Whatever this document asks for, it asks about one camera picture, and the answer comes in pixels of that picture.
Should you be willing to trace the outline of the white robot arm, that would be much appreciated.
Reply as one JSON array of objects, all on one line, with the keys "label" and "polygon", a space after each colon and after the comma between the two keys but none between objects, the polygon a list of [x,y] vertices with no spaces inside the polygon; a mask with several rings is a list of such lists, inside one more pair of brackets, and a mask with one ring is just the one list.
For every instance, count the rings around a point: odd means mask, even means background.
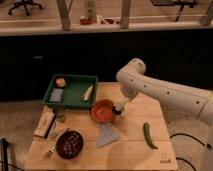
[{"label": "white robot arm", "polygon": [[209,126],[200,171],[213,171],[213,91],[147,77],[145,71],[145,63],[139,58],[133,58],[117,72],[116,80],[121,85],[124,98],[115,105],[115,111],[121,112],[138,93],[143,93],[161,103],[191,113]]}]

